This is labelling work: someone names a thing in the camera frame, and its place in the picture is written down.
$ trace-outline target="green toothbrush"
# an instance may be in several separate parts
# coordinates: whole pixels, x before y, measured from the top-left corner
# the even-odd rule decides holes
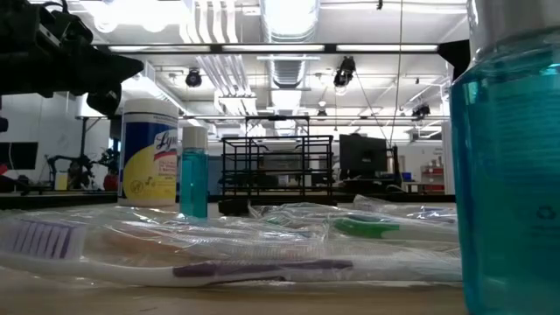
[[[345,235],[383,240],[416,240],[434,242],[458,242],[457,231],[423,225],[403,225],[393,222],[375,222],[348,218],[335,219],[334,228]]]

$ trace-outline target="table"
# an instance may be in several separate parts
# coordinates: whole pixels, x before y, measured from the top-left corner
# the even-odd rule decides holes
[[[61,283],[0,269],[0,314],[466,314],[461,288],[379,283],[227,285],[205,289]]]

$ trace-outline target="blue liquid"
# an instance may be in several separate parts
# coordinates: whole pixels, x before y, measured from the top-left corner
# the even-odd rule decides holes
[[[184,149],[181,165],[181,213],[208,216],[208,155],[203,149]]]
[[[559,35],[506,43],[452,88],[472,314],[560,314]]]

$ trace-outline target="white lid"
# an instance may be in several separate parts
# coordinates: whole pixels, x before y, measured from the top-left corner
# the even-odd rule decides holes
[[[128,100],[124,103],[123,113],[152,113],[173,116],[179,119],[179,109],[175,105],[158,99]]]
[[[208,150],[208,130],[200,126],[183,127],[183,149]]]
[[[558,0],[468,0],[467,11],[476,60],[504,39],[560,25]]]

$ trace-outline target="clear plastic bottle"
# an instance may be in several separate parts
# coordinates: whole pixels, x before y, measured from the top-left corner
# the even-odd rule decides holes
[[[208,135],[204,127],[183,128],[180,212],[197,218],[208,216]]]
[[[471,0],[451,120],[472,314],[560,313],[560,1]]]

